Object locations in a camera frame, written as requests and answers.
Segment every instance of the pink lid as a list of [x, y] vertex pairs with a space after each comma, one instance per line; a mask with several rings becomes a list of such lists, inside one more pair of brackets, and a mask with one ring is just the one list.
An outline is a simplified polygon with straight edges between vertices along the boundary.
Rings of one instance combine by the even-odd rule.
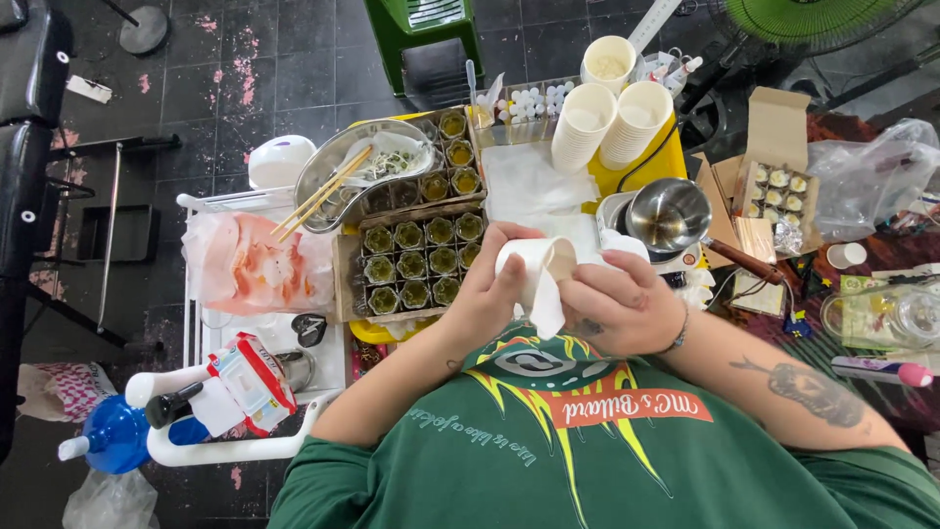
[[933, 383], [931, 370], [912, 361], [906, 361], [901, 365], [898, 369], [898, 378], [901, 379], [901, 383], [915, 388], [924, 388]]

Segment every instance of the blue bottle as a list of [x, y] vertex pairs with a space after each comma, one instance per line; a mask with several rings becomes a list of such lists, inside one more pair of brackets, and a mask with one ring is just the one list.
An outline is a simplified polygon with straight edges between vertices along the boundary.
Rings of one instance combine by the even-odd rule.
[[[196, 444], [209, 436], [209, 430], [195, 417], [172, 424], [174, 444]], [[84, 455], [91, 468], [105, 473], [126, 473], [150, 459], [147, 434], [150, 424], [143, 408], [132, 408], [124, 395], [114, 395], [96, 406], [82, 427], [82, 435], [59, 444], [59, 459]]]

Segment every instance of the wooden chopsticks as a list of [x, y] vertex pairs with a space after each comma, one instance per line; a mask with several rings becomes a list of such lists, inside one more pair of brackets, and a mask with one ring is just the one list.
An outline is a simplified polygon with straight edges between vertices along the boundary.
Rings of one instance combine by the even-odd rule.
[[[271, 230], [271, 235], [274, 235], [282, 230], [285, 226], [290, 224], [294, 218], [299, 217], [297, 222], [295, 222], [293, 226], [288, 228], [288, 230], [283, 235], [281, 235], [279, 239], [277, 239], [277, 242], [283, 243], [287, 240], [288, 237], [290, 237], [291, 233], [294, 233], [297, 228], [300, 228], [301, 225], [303, 225], [306, 220], [310, 218], [311, 215], [313, 215], [313, 212], [317, 211], [317, 209], [320, 208], [326, 199], [332, 195], [334, 191], [339, 189], [339, 187], [343, 184], [343, 181], [346, 180], [346, 177], [348, 177], [353, 171], [358, 169], [364, 161], [366, 161], [366, 158], [368, 158], [370, 153], [372, 153], [371, 145], [363, 149], [352, 160], [350, 160], [348, 164], [334, 171], [330, 179], [326, 181], [326, 184], [318, 189], [313, 195], [310, 195], [310, 198], [301, 204], [301, 206], [297, 208], [297, 211], [291, 213], [290, 216], [285, 218], [284, 222], [281, 222], [277, 225], [276, 228]], [[308, 207], [309, 209], [307, 209], [306, 213], [301, 215], [301, 213]]]

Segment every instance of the green plastic chair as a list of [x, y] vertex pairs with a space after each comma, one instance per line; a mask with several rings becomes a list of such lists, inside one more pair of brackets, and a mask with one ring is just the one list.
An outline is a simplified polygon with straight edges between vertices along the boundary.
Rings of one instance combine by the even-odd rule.
[[477, 77], [483, 78], [470, 0], [364, 1], [395, 97], [405, 97], [401, 53], [444, 40], [460, 39], [467, 57], [477, 66]]

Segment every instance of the forearm tattoo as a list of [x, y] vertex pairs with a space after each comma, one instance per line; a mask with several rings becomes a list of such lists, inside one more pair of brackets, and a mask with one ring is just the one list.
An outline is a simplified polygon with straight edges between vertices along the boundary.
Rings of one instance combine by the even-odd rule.
[[865, 404], [838, 382], [813, 369], [791, 363], [779, 363], [764, 369], [744, 357], [743, 362], [729, 362], [737, 369], [766, 373], [767, 387], [774, 394], [796, 401], [830, 426], [851, 428], [862, 421]]
[[572, 332], [582, 338], [590, 338], [603, 333], [603, 327], [592, 319], [582, 318], [574, 323]]

